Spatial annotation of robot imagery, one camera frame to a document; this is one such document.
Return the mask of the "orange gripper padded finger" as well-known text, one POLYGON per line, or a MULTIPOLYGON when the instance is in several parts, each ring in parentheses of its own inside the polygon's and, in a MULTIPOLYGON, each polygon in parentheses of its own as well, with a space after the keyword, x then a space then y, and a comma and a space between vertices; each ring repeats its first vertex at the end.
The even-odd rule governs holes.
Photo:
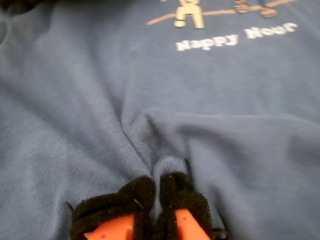
POLYGON ((133 214, 133 239, 150 240, 154 232, 150 212, 156 197, 156 185, 148 176, 140 176, 115 193, 83 200, 72 211, 69 235, 84 240, 100 224, 133 214))
POLYGON ((226 240, 225 229, 213 227, 207 199, 197 192, 186 174, 160 177, 162 212, 156 223, 157 240, 226 240))

